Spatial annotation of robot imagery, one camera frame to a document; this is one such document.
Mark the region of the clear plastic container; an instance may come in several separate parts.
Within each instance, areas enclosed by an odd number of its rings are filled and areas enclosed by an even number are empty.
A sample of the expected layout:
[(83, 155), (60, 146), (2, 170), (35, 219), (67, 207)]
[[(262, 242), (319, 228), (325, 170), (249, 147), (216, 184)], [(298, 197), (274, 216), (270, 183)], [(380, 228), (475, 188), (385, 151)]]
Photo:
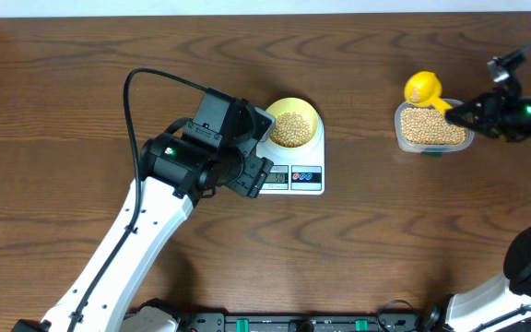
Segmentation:
[(411, 103), (404, 101), (401, 103), (395, 111), (395, 134), (397, 145), (405, 152), (411, 153), (446, 153), (446, 152), (457, 152), (465, 148), (468, 148), (474, 140), (475, 134), (470, 130), (466, 130), (466, 141), (458, 145), (421, 145), (414, 144), (405, 139), (402, 133), (400, 114), (406, 108), (421, 108), (417, 107)]

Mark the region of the yellow plastic bowl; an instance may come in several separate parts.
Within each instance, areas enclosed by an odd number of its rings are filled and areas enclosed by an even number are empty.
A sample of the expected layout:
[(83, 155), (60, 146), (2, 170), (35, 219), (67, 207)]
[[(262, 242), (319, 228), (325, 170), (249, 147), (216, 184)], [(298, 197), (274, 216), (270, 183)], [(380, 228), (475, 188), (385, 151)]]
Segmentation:
[(319, 129), (319, 115), (317, 111), (312, 107), (312, 105), (298, 98), (284, 98), (272, 103), (266, 111), (271, 113), (277, 118), (282, 113), (299, 113), (301, 114), (311, 125), (312, 136), (311, 139), (307, 142), (311, 142)]

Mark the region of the yellow plastic measuring scoop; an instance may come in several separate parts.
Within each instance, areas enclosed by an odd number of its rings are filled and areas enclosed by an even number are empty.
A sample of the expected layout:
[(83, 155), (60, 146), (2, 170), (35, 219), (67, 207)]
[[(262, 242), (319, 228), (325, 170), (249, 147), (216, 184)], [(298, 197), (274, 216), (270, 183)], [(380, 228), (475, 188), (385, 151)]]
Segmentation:
[(420, 71), (406, 83), (404, 97), (408, 103), (417, 107), (433, 107), (441, 115), (445, 115), (452, 106), (442, 99), (443, 85), (436, 74)]

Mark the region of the black mounting rail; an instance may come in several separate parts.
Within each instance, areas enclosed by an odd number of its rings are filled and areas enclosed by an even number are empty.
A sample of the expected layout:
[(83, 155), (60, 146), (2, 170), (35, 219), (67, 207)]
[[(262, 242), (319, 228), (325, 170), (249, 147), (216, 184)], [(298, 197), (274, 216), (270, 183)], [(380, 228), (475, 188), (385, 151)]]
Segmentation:
[(188, 314), (170, 319), (164, 312), (139, 313), (124, 320), (123, 331), (174, 332), (357, 332), (379, 331), (385, 326), (390, 331), (403, 332), (416, 327), (415, 314), (381, 314), (350, 316), (234, 316), (215, 313)]

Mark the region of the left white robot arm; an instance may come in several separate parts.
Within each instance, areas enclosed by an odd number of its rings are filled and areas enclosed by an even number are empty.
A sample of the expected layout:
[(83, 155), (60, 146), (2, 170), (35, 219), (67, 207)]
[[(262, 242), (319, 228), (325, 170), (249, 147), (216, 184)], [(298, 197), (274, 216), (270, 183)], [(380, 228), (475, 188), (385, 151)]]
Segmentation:
[(162, 247), (200, 199), (220, 186), (258, 196), (273, 163), (253, 151), (274, 127), (270, 113), (207, 89), (194, 118), (145, 143), (120, 213), (70, 290), (41, 321), (20, 319), (15, 330), (119, 330)]

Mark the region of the pile of soybeans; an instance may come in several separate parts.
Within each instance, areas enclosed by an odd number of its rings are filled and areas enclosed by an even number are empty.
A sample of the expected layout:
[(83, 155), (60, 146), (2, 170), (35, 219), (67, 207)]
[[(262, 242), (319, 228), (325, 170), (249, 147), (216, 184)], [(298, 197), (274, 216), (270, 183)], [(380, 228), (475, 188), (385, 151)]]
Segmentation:
[(421, 145), (458, 145), (466, 141), (466, 130), (448, 124), (435, 109), (406, 108), (400, 114), (405, 139)]

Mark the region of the white digital kitchen scale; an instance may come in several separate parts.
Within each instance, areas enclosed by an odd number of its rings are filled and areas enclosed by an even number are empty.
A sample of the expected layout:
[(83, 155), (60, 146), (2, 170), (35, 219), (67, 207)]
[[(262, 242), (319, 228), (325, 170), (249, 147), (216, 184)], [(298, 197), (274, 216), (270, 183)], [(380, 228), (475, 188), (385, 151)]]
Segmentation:
[(318, 196), (325, 191), (324, 134), (298, 148), (284, 148), (268, 139), (257, 145), (256, 155), (274, 162), (261, 194)]

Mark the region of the soybeans in yellow bowl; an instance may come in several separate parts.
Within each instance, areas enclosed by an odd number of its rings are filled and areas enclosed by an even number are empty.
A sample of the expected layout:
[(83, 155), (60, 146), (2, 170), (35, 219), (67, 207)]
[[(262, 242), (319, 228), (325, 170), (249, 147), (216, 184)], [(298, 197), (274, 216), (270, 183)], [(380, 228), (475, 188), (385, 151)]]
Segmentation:
[(282, 113), (276, 118), (276, 126), (270, 139), (284, 148), (298, 148), (312, 136), (310, 123), (299, 113)]

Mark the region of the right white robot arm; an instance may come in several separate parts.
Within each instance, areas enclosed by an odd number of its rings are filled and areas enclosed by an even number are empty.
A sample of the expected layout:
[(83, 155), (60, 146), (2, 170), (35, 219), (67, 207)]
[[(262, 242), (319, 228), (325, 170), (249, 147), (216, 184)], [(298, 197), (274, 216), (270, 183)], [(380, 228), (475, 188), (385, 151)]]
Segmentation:
[[(513, 77), (446, 113), (446, 119), (489, 138), (509, 143), (531, 138), (531, 97), (522, 95)], [(501, 331), (531, 318), (531, 226), (512, 241), (502, 273), (465, 293), (452, 296), (435, 311), (435, 331)]]

